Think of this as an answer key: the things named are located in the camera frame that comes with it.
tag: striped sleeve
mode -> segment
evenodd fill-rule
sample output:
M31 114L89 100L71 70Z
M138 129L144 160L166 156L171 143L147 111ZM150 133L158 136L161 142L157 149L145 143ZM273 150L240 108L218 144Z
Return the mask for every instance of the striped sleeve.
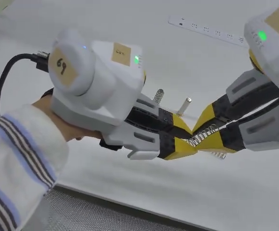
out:
M19 231L66 164L68 146L55 124L26 105L0 117L0 231Z

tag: white table surface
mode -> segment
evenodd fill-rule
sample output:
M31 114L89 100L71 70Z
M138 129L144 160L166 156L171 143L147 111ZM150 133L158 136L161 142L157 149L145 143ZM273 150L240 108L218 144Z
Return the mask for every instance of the white table surface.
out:
M14 55L50 51L57 33L75 26L87 42L142 45L148 74L144 93L153 97L163 88L162 105L171 109L190 96L186 122L192 127L205 106L251 65L246 49L170 26L167 17L191 16L243 34L245 20L272 2L16 0L0 15L0 74ZM51 87L46 73L21 61L5 83L1 112L32 103ZM279 150L243 151L224 161L206 153L174 161L130 161L126 154L100 148L93 139L71 142L59 183L218 231L279 231Z

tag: mesh grate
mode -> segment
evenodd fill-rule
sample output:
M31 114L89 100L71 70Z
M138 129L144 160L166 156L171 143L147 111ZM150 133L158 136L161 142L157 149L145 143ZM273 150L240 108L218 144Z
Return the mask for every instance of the mesh grate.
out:
M49 210L46 214L47 231L185 231L133 217L57 190L52 190L44 201L40 206L43 211L38 210L41 216ZM29 223L24 230L30 231L32 226L35 227L35 223Z

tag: gray plastic part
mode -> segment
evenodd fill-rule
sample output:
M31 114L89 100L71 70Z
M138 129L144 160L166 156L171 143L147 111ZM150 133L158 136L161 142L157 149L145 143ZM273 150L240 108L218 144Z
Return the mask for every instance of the gray plastic part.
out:
M239 129L247 149L253 151L279 149L279 106L241 124Z
M239 76L227 89L226 94L230 103L233 103L241 96L270 82L270 79L256 69L246 71Z
M85 128L91 131L100 131L101 133L106 134L111 133L115 129L115 126L111 124L69 110L63 103L55 98L54 94L51 101L51 109L64 121L80 128Z
M145 96L144 94L140 94L136 103L134 104L135 107L141 108L146 110L156 116L159 116L159 105L157 102L153 101L149 97Z
M149 111L156 116L159 115L157 103L141 94L135 106ZM105 142L109 145L122 145L132 151L159 151L159 134L142 130L131 124L123 122L111 133L103 135Z

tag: green led light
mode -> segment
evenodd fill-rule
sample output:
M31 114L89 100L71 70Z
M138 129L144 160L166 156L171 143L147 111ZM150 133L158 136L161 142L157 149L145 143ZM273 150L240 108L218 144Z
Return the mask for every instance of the green led light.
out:
M136 64L139 63L139 58L138 58L138 56L135 56L134 62L135 62Z
M266 41L266 33L262 30L258 32L258 37L262 40L262 41Z

